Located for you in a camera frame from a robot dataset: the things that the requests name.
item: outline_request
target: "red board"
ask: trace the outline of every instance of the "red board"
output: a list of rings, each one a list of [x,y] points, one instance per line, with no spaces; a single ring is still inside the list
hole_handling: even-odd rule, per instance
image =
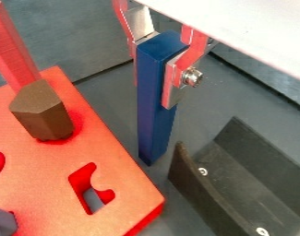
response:
[[[15,214],[15,235],[133,235],[161,213],[165,199],[63,72],[55,66],[40,75],[65,102],[75,132],[65,141],[34,139],[8,111],[14,91],[0,88],[0,208]],[[70,175],[91,162],[90,182],[71,185]],[[91,185],[115,194],[91,215],[75,184],[78,191]]]

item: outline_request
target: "gray floor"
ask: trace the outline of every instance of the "gray floor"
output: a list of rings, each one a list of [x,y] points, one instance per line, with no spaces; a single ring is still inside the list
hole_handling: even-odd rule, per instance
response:
[[[204,58],[201,70],[204,83],[189,90],[178,106],[168,152],[152,167],[137,157],[133,65],[122,65],[77,84],[166,197],[164,214],[139,235],[213,235],[166,174],[176,142],[184,141],[194,155],[213,140],[232,116],[238,116],[300,164],[300,109],[210,56]]]
[[[69,79],[77,81],[130,60],[111,1],[2,3],[39,70],[59,65]]]

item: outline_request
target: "white panel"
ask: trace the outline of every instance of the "white panel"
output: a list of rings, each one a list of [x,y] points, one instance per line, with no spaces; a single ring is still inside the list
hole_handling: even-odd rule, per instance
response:
[[[135,0],[300,79],[300,0]]]

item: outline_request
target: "metal bracket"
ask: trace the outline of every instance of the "metal bracket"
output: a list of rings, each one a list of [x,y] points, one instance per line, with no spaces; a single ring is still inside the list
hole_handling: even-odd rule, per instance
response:
[[[158,34],[154,31],[150,11],[149,8],[142,5],[129,9],[127,0],[113,0],[113,6],[127,37],[130,56],[134,58],[137,44],[145,39],[152,38],[152,33]]]
[[[113,6],[127,37],[130,56],[135,59],[135,46],[158,34],[154,31],[150,11],[146,6],[129,9],[127,0],[113,0]],[[214,47],[217,41],[182,25],[182,43],[189,45],[188,50],[166,63],[162,94],[162,106],[166,109],[170,109],[182,99],[186,85],[196,87],[200,84],[202,73],[197,71],[198,59]]]
[[[188,50],[166,63],[162,106],[170,109],[182,99],[188,85],[197,87],[202,80],[202,73],[197,70],[198,59],[218,43],[204,33],[182,25],[182,43]]]

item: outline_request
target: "dark object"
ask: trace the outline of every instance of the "dark object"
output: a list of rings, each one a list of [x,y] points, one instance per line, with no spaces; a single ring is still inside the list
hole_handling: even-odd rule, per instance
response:
[[[300,236],[300,167],[237,118],[168,178],[216,235]]]
[[[161,104],[165,66],[188,46],[181,34],[169,30],[137,46],[137,136],[138,156],[148,165],[166,153],[177,106]]]
[[[62,100],[45,79],[24,86],[8,106],[28,134],[42,141],[71,136],[73,123]]]
[[[16,231],[16,220],[14,214],[0,210],[0,236],[10,236]]]

